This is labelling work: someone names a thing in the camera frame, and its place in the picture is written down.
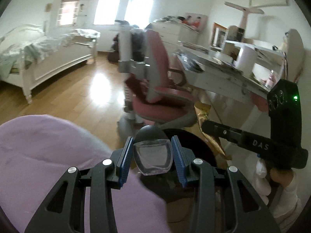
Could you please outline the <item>right hand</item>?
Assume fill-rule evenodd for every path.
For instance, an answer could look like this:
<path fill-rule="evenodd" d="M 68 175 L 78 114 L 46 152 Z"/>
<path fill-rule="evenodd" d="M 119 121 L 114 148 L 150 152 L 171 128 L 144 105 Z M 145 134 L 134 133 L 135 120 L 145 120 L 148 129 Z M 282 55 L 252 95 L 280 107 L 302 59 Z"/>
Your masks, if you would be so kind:
<path fill-rule="evenodd" d="M 294 179 L 294 172 L 292 170 L 277 170 L 272 168 L 270 170 L 270 178 L 285 188 L 289 186 Z"/>

